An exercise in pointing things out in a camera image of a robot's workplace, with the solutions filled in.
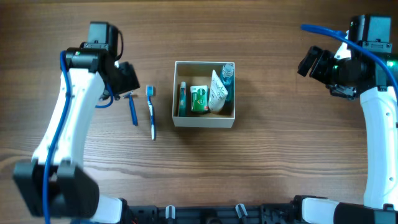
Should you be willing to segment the white cream tube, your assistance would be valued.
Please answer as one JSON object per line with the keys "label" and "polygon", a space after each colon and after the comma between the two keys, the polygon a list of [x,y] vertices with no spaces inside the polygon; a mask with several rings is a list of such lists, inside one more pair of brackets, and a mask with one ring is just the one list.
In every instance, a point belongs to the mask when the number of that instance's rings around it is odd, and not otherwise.
{"label": "white cream tube", "polygon": [[208,106],[212,113],[219,113],[225,104],[228,91],[215,70],[212,71]]}

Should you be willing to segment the blue white toothbrush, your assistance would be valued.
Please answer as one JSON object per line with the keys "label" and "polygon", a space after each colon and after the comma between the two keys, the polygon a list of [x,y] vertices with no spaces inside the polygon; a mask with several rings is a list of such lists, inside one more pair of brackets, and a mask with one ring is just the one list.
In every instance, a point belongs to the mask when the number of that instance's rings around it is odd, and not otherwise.
{"label": "blue white toothbrush", "polygon": [[147,97],[147,104],[149,107],[150,112],[150,130],[151,130],[151,139],[155,141],[155,116],[154,116],[154,107],[151,102],[151,97],[154,95],[154,86],[147,85],[146,86],[146,97]]}

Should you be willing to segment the green soap box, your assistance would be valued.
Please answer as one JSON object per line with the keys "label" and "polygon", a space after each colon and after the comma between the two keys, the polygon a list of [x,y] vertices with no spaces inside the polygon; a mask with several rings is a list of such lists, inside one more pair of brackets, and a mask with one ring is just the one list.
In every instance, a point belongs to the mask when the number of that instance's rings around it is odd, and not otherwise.
{"label": "green soap box", "polygon": [[206,113],[208,107],[208,86],[193,85],[190,87],[191,92],[191,111],[193,113]]}

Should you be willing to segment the red green toothpaste tube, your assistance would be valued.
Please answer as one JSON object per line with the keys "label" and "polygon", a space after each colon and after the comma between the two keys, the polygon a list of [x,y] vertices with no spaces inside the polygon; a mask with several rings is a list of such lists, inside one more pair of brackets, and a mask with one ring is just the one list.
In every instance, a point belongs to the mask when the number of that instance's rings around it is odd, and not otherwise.
{"label": "red green toothpaste tube", "polygon": [[178,116],[179,117],[185,117],[186,116],[186,110],[187,110],[187,85],[186,82],[181,82],[180,84],[180,98],[179,98],[179,104],[178,104]]}

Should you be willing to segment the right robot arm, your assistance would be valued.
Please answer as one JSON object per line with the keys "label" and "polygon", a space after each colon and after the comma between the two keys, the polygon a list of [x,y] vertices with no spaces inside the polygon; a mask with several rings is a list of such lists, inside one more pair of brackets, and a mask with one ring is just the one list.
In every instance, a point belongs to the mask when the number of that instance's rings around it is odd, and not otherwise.
{"label": "right robot arm", "polygon": [[368,174],[363,204],[296,196],[300,223],[397,223],[397,55],[392,53],[391,17],[351,18],[346,32],[313,24],[300,28],[339,40],[333,53],[309,48],[298,74],[324,84],[330,95],[359,99],[366,123]]}

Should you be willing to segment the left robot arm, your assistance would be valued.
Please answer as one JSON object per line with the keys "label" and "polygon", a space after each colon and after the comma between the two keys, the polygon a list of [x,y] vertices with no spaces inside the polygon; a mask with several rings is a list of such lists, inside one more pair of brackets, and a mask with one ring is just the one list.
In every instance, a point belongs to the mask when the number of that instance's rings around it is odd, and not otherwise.
{"label": "left robot arm", "polygon": [[18,162],[13,179],[32,216],[45,223],[134,223],[123,198],[100,194],[83,169],[86,136],[95,109],[139,88],[133,66],[121,62],[123,35],[108,22],[92,22],[87,41],[60,53],[58,99],[30,162]]}

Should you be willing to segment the blue mouthwash bottle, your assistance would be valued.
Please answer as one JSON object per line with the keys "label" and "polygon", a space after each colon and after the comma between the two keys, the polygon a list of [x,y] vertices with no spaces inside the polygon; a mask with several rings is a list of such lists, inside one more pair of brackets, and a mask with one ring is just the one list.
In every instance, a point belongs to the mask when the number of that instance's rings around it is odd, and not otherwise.
{"label": "blue mouthwash bottle", "polygon": [[230,104],[233,100],[234,92],[234,65],[232,63],[226,63],[223,65],[220,78],[228,92],[225,103]]}

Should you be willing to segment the blue razor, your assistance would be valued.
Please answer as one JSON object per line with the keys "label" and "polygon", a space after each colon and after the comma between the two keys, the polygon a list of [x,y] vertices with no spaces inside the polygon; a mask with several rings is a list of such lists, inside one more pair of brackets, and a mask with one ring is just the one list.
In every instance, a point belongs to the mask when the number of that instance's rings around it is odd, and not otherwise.
{"label": "blue razor", "polygon": [[137,115],[136,115],[136,109],[135,109],[135,105],[134,105],[134,100],[132,98],[132,92],[126,93],[123,98],[127,98],[129,100],[129,109],[131,112],[131,118],[132,118],[132,123],[133,125],[137,126],[138,122],[137,122]]}

